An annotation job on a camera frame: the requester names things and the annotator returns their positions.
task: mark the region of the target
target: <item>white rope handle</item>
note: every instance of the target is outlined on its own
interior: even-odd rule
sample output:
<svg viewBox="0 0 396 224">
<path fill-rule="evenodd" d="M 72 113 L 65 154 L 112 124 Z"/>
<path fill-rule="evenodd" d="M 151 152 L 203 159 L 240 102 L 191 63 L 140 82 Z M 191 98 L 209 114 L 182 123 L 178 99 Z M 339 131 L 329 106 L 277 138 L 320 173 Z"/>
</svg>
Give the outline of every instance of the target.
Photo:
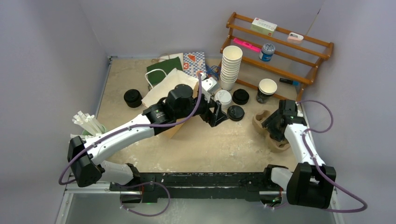
<svg viewBox="0 0 396 224">
<path fill-rule="evenodd" d="M 145 76 L 145 78 L 146 78 L 148 84 L 151 86 L 151 88 L 154 88 L 154 87 L 153 87 L 153 85 L 151 84 L 151 82 L 149 81 L 149 78 L 148 78 L 147 75 L 150 74 L 150 73 L 153 72 L 153 71 L 162 71 L 162 72 L 165 74 L 165 77 L 167 76 L 166 72 L 165 72 L 164 70 L 162 70 L 162 69 L 153 69 L 153 70 L 147 72 L 144 76 Z"/>
</svg>

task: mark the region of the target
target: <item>blue cable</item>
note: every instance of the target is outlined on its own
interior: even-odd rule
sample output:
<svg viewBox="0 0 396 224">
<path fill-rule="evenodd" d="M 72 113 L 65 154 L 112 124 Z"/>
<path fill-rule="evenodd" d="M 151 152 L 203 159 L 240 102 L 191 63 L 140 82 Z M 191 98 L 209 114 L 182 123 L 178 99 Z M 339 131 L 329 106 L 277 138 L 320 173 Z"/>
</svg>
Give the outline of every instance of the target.
<svg viewBox="0 0 396 224">
<path fill-rule="evenodd" d="M 206 68 L 206 73 L 209 76 L 212 76 L 212 77 L 214 76 L 214 77 L 216 77 L 216 80 L 219 80 L 219 74 L 220 74 L 220 70 L 221 70 L 221 68 L 219 66 L 214 65 L 212 67 L 209 67 L 207 64 L 205 64 L 205 68 Z"/>
</svg>

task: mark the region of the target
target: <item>black cup lid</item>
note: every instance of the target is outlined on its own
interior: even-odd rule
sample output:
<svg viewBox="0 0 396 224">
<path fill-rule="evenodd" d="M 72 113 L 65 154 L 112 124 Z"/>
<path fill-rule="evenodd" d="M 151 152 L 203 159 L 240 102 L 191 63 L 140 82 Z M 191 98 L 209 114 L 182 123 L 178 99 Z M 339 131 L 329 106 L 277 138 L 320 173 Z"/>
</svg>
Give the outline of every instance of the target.
<svg viewBox="0 0 396 224">
<path fill-rule="evenodd" d="M 243 111 L 242 107 L 233 105 L 228 108 L 227 115 L 230 120 L 240 121 L 242 120 L 243 116 L 245 116 L 245 112 Z"/>
<path fill-rule="evenodd" d="M 141 94 L 138 90 L 128 90 L 124 94 L 124 100 L 129 107 L 136 108 L 141 105 Z"/>
<path fill-rule="evenodd" d="M 238 89 L 233 94 L 233 101 L 238 105 L 245 105 L 249 101 L 249 93 L 244 89 Z"/>
</svg>

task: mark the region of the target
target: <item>beige table surface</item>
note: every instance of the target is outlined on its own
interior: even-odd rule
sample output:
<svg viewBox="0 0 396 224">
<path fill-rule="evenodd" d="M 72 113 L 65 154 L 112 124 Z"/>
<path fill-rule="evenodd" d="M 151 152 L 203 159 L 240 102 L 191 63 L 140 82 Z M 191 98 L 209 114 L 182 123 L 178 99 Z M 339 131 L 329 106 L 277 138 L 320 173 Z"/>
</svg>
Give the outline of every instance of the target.
<svg viewBox="0 0 396 224">
<path fill-rule="evenodd" d="M 207 60 L 210 65 L 219 59 Z M 146 108 L 130 108 L 123 95 L 137 89 L 144 97 L 148 84 L 144 78 L 151 59 L 113 60 L 98 120 L 108 130 L 118 127 Z M 172 139 L 157 135 L 138 141 L 111 156 L 108 161 L 132 163 L 140 172 L 261 172 L 268 164 L 287 166 L 294 170 L 296 159 L 290 149 L 275 154 L 266 146 L 264 137 L 253 128 L 253 115 L 262 110 L 275 111 L 279 100 L 272 98 L 262 105 L 255 100 L 256 91 L 236 84 L 236 89 L 248 91 L 250 100 L 241 106 L 245 117 L 238 122 L 227 120 L 211 128 L 199 116 L 188 120 Z"/>
</svg>

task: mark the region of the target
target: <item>robotic arm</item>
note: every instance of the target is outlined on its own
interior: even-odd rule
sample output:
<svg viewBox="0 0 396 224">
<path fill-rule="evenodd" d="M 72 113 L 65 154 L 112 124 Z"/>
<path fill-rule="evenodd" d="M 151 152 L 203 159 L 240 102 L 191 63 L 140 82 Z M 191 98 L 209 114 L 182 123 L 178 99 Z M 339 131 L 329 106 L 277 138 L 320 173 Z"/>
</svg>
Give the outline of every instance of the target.
<svg viewBox="0 0 396 224">
<path fill-rule="evenodd" d="M 158 101 L 158 103 L 144 110 L 133 120 L 117 127 L 105 134 L 87 139 L 83 142 L 80 137 L 70 140 L 68 161 L 70 162 L 83 149 L 94 145 L 86 154 L 82 155 L 76 162 L 71 165 L 71 169 L 76 178 L 79 187 L 86 187 L 97 181 L 115 182 L 121 185 L 129 183 L 137 169 L 132 164 L 116 164 L 108 162 L 105 159 L 120 151 L 121 149 L 145 138 L 158 135 L 170 127 L 136 127 L 130 128 L 136 124 L 173 124 L 177 119 L 185 118 L 192 113 L 197 104 L 198 98 L 193 98 L 191 87 L 180 84 L 171 90 L 167 97 Z M 194 116 L 199 115 L 203 121 L 215 127 L 228 117 L 221 110 L 221 104 L 213 101 L 210 95 L 203 89 L 202 98 Z"/>
<path fill-rule="evenodd" d="M 290 204 L 328 208 L 333 185 L 318 173 L 312 157 L 303 143 L 302 135 L 303 131 L 307 129 L 307 124 L 303 117 L 297 116 L 296 102 L 280 100 L 279 109 L 271 114 L 262 123 L 262 126 L 267 128 L 272 139 L 276 141 L 287 139 L 298 162 L 293 173 L 286 168 L 269 166 L 267 169 L 268 172 L 271 172 L 271 181 L 286 189 L 287 200 Z M 321 170 L 335 181 L 335 169 L 325 165 L 309 138 L 306 141 Z"/>
</svg>

